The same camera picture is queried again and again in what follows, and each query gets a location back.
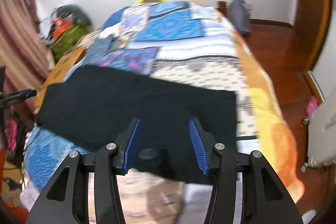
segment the pink curtain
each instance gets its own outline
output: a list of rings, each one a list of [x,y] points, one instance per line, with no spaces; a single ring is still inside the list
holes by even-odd
[[[38,37],[35,0],[0,0],[0,65],[6,65],[4,92],[40,90],[48,71],[48,49]],[[34,98],[17,105],[28,114]]]

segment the folded black cloth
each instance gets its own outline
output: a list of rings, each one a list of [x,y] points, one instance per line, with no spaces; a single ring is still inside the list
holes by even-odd
[[[189,120],[236,151],[236,95],[148,76],[86,65],[61,84],[48,86],[39,126],[97,151],[141,120],[133,167],[187,183],[211,183],[199,170]]]

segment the bedspread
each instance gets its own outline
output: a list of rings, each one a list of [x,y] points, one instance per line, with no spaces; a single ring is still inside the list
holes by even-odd
[[[82,45],[89,47],[88,53],[95,53],[85,57],[85,64],[109,66],[206,89],[235,91],[238,151],[249,154],[260,150],[293,200],[297,202],[303,195],[304,184],[295,174],[295,139],[283,120],[270,78],[231,23],[216,9],[183,1],[135,5],[113,14],[101,31],[84,40]],[[104,48],[104,52],[97,55],[98,48]],[[83,63],[74,66],[65,79]],[[36,128],[33,135],[36,131],[43,136],[36,134],[36,139],[29,141],[25,165],[32,182],[42,190],[74,144],[45,129]],[[47,167],[44,172],[40,172],[43,167],[37,168],[40,151],[31,149],[35,145],[43,153],[49,149],[50,157],[43,162]],[[127,223],[172,223],[183,199],[185,206],[179,223],[203,223],[211,186],[184,186],[134,169],[127,176],[118,178]],[[142,185],[135,183],[138,178]],[[89,204],[93,204],[90,189]],[[236,208],[239,206],[241,201],[237,200]],[[238,218],[235,217],[235,223],[239,223]]]

